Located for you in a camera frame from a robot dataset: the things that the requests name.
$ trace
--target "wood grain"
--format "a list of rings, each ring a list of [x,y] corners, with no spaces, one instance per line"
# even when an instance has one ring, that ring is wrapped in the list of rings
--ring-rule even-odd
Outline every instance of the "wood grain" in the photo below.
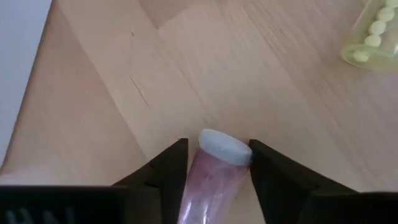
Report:
[[[363,6],[59,0],[0,182],[110,184],[214,128],[356,190],[397,190],[398,76],[338,55]],[[249,178],[224,222],[247,220],[264,223]]]

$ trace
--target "test tube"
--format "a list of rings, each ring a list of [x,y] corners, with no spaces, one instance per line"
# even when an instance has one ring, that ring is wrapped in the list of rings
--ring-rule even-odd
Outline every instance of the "test tube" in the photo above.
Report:
[[[188,173],[178,224],[216,224],[231,203],[252,151],[227,134],[204,129]]]

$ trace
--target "white cap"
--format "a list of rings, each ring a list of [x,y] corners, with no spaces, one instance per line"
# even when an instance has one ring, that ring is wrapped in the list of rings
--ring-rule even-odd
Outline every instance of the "white cap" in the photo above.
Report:
[[[208,154],[230,164],[247,166],[251,162],[252,150],[248,145],[219,131],[202,130],[199,146]]]

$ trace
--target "round yellow tablet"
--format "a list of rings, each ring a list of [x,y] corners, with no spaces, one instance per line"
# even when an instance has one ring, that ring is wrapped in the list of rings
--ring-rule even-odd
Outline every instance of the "round yellow tablet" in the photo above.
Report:
[[[394,18],[395,11],[393,7],[384,7],[380,9],[380,11],[377,14],[377,19],[380,21],[388,22]]]
[[[384,21],[373,22],[369,28],[369,33],[372,35],[380,35],[386,31],[387,24]]]
[[[370,47],[378,47],[381,44],[381,37],[379,35],[370,35],[365,38],[364,44]]]
[[[367,62],[369,60],[369,52],[356,50],[353,53],[353,58],[357,62]]]
[[[398,0],[386,0],[386,6],[398,7]]]

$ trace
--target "translucent container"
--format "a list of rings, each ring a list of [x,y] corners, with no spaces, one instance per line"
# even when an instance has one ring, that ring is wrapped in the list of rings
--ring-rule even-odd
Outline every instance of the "translucent container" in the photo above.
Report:
[[[227,134],[205,129],[185,183],[178,224],[215,224],[231,203],[252,151]]]
[[[398,70],[398,0],[369,0],[341,56],[371,70]]]

